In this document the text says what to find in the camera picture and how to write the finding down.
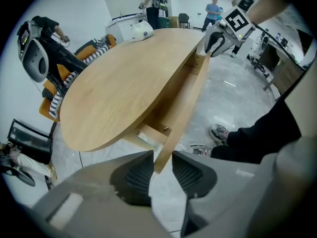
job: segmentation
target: backpack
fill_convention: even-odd
[[[153,0],[153,7],[156,9],[167,10],[167,0]]]

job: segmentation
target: ceiling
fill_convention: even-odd
[[[296,8],[292,5],[275,18],[281,24],[281,27],[284,28],[285,31],[290,34],[290,36],[295,37],[296,39],[299,37],[297,29],[310,34],[310,31],[304,23],[304,20]]]

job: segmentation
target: black chair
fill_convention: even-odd
[[[188,22],[189,16],[186,13],[180,13],[178,15],[178,18],[179,18],[179,24],[183,26],[181,28],[184,28],[184,24],[187,24],[187,28],[190,29],[190,23]]]

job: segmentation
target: white cabinet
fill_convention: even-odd
[[[117,18],[111,24],[106,26],[106,34],[112,34],[117,44],[131,39],[131,26],[145,20],[143,14],[133,15],[129,17]]]

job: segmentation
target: sneaker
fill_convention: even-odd
[[[195,155],[202,155],[205,157],[211,156],[211,148],[204,144],[191,144],[188,146],[188,152]]]
[[[209,132],[209,135],[211,137],[215,136],[216,138],[221,140],[221,142],[223,144],[227,143],[229,131],[225,127],[223,127],[222,125],[214,124],[214,125],[209,127],[208,132]]]

